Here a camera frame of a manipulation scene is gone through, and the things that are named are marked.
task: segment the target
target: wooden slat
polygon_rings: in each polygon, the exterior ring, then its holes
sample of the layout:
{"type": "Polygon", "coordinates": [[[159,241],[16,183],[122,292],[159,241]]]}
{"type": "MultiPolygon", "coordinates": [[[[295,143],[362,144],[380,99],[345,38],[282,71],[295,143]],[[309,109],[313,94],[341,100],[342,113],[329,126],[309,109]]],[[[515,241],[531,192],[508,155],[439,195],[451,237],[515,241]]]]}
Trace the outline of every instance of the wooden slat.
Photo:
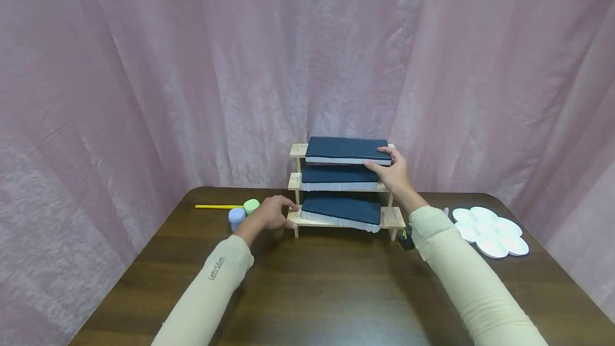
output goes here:
{"type": "MultiPolygon", "coordinates": [[[[291,172],[290,178],[288,179],[288,189],[291,191],[301,191],[301,173],[300,172],[291,172]]],[[[365,191],[365,190],[344,190],[344,191],[357,191],[357,192],[389,192],[384,184],[378,182],[377,189],[365,191]]]]}
{"type": "MultiPolygon", "coordinates": [[[[389,143],[389,147],[395,148],[393,143],[389,143]]],[[[307,143],[293,143],[290,148],[290,157],[291,158],[304,158],[306,157],[306,151],[308,150],[307,143]]]]}
{"type": "MultiPolygon", "coordinates": [[[[311,221],[301,217],[301,206],[299,211],[289,211],[288,220],[295,222],[297,225],[309,227],[341,227],[327,222],[311,221]]],[[[383,207],[380,210],[380,228],[381,229],[403,229],[406,227],[404,217],[401,216],[401,210],[398,207],[383,207]]]]}

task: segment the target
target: brown table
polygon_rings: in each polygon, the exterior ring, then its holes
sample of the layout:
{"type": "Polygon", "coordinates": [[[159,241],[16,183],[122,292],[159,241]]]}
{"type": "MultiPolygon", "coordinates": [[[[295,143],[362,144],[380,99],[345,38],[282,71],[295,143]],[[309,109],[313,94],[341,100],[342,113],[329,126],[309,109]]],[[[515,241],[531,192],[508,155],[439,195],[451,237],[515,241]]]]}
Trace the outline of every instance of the brown table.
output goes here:
{"type": "MultiPolygon", "coordinates": [[[[149,345],[175,302],[230,228],[225,211],[288,191],[196,188],[149,241],[71,345],[149,345]]],[[[425,193],[433,206],[480,205],[517,221],[500,201],[476,193],[425,193]]],[[[489,265],[551,346],[615,345],[615,326],[534,237],[525,257],[489,265]]],[[[471,345],[456,310],[416,250],[387,232],[301,229],[264,233],[254,266],[235,291],[211,345],[471,345]]]]}

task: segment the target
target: black clip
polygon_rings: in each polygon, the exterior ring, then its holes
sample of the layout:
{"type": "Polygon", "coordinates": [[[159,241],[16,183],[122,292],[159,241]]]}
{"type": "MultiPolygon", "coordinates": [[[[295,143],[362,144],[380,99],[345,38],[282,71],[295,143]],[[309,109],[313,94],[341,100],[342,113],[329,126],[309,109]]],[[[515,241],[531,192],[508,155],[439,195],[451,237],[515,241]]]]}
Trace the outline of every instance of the black clip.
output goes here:
{"type": "Polygon", "coordinates": [[[412,226],[406,226],[401,235],[397,238],[397,241],[401,245],[404,251],[414,249],[414,241],[412,240],[412,226]]]}

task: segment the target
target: beige sleeve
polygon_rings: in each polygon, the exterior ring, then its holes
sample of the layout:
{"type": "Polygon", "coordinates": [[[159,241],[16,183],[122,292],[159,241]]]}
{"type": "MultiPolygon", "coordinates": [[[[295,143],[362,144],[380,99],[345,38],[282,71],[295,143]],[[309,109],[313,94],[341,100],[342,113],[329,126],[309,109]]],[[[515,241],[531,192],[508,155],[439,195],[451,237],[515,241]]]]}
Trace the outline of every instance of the beige sleeve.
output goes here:
{"type": "Polygon", "coordinates": [[[477,346],[537,346],[545,339],[496,273],[437,208],[422,207],[409,217],[412,239],[477,346]]]}
{"type": "Polygon", "coordinates": [[[220,242],[171,310],[152,345],[209,344],[232,293],[253,263],[242,238],[232,235],[220,242]]]}

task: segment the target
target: blue paint jar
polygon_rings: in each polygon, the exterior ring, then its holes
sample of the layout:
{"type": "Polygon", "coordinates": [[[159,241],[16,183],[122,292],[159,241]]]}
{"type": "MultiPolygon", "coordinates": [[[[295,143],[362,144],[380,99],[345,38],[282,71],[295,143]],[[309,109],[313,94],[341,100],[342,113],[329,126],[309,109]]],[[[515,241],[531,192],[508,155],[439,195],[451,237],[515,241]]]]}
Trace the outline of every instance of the blue paint jar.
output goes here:
{"type": "Polygon", "coordinates": [[[234,208],[229,211],[229,223],[231,224],[232,232],[235,232],[239,227],[239,224],[246,217],[246,210],[243,208],[234,208]]]}

